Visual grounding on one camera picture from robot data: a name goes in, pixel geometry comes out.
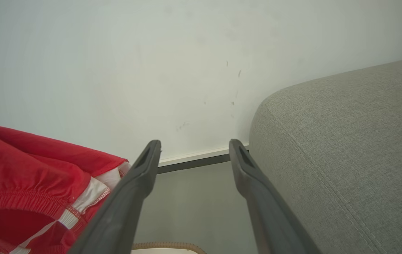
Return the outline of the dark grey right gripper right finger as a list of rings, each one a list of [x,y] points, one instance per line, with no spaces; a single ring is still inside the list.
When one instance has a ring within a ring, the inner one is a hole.
[[[321,254],[240,140],[230,140],[229,155],[236,188],[247,203],[259,254]]]

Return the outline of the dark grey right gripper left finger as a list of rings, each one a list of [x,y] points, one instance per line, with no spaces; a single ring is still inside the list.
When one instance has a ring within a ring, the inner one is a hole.
[[[151,140],[68,254],[130,254],[144,200],[158,172],[161,142]]]

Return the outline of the red shorts with white stripes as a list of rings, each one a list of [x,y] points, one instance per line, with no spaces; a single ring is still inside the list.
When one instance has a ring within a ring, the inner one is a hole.
[[[0,254],[67,254],[127,159],[0,126]]]

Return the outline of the wicker laundry basket white liner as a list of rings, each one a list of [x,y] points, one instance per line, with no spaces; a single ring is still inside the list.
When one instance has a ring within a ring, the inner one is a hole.
[[[207,254],[201,247],[185,242],[135,243],[130,254]]]

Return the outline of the white and black baseboard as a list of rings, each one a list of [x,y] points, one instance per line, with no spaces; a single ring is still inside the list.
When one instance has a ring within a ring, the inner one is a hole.
[[[179,170],[198,168],[230,161],[228,147],[213,149],[210,151],[197,152],[159,161],[157,174],[175,172]]]

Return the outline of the grey fabric pouf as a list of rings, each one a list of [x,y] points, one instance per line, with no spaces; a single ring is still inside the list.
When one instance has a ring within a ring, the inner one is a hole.
[[[323,254],[402,254],[402,61],[268,96],[249,152]]]

